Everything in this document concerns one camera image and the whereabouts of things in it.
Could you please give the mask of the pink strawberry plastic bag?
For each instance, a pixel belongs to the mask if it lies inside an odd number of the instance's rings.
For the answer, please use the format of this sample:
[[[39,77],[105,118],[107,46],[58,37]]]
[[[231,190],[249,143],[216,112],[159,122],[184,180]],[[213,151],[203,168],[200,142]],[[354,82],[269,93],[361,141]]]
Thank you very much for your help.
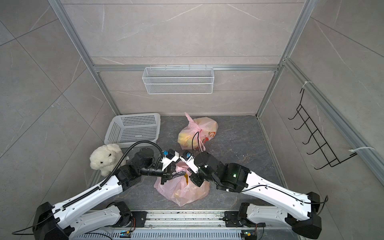
[[[191,173],[188,171],[188,166],[182,162],[176,164],[176,170],[185,170],[189,176],[189,183],[186,184],[185,177],[178,177],[173,180],[167,181],[164,185],[161,185],[160,178],[158,178],[154,184],[154,188],[166,199],[176,203],[182,207],[186,204],[190,204],[197,200],[205,198],[210,191],[210,183],[203,182],[201,187],[197,187],[190,180]]]

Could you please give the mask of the pink plastic bag front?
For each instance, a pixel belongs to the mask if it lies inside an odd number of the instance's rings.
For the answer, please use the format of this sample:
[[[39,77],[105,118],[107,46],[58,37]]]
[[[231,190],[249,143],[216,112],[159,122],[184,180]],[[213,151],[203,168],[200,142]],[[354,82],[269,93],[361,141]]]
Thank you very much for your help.
[[[218,123],[208,117],[192,119],[185,113],[188,125],[179,132],[178,144],[182,150],[195,150],[199,148],[205,151],[205,143],[213,139],[218,130]]]

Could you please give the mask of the orange yellow banana bunch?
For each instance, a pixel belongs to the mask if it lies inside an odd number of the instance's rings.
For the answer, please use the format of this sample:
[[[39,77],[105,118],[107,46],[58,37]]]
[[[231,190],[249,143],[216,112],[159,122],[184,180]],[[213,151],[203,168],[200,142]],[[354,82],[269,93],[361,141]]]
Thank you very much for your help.
[[[187,174],[185,174],[184,177],[186,179],[186,184],[188,185],[188,183],[189,183],[189,176]]]

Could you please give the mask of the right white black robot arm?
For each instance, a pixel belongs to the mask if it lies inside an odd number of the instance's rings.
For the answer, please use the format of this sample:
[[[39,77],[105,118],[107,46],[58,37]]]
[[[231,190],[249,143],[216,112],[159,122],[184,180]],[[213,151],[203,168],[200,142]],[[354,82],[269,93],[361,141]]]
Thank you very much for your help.
[[[194,155],[184,151],[182,161],[187,164],[191,181],[198,187],[204,182],[212,182],[218,190],[239,193],[261,199],[276,207],[276,220],[290,226],[296,234],[316,240],[322,231],[320,212],[323,201],[314,192],[297,193],[257,175],[250,169],[236,164],[223,164],[208,152]]]

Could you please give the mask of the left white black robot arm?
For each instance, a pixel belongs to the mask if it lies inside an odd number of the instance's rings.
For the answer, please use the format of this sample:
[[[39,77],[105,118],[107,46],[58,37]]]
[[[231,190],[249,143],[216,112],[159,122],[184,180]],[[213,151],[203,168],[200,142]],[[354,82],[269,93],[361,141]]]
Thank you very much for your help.
[[[102,182],[55,205],[49,202],[40,205],[34,223],[29,227],[31,235],[36,240],[71,240],[103,227],[134,228],[135,218],[124,202],[116,202],[91,213],[89,210],[131,188],[142,176],[159,177],[163,182],[181,177],[184,172],[176,172],[176,163],[193,158],[190,152],[180,155],[172,149],[164,151],[156,143],[147,141],[147,144],[159,150],[158,157],[155,157],[151,148],[144,148],[123,164],[129,152],[140,144],[142,141],[129,147]]]

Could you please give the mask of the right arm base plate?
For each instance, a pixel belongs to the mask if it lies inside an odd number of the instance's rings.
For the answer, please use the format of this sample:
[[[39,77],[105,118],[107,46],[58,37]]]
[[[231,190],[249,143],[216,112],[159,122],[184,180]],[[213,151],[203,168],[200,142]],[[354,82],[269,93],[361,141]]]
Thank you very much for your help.
[[[236,211],[225,211],[224,217],[221,220],[225,222],[226,227],[266,227],[266,223],[253,223],[248,220],[247,214],[242,214]]]

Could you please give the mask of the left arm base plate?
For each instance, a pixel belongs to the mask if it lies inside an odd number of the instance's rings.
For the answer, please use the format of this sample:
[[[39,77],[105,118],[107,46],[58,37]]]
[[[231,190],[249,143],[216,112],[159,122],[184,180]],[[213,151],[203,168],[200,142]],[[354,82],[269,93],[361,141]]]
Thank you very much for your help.
[[[143,228],[147,219],[146,211],[133,211],[123,214],[118,222],[111,225],[113,228]]]

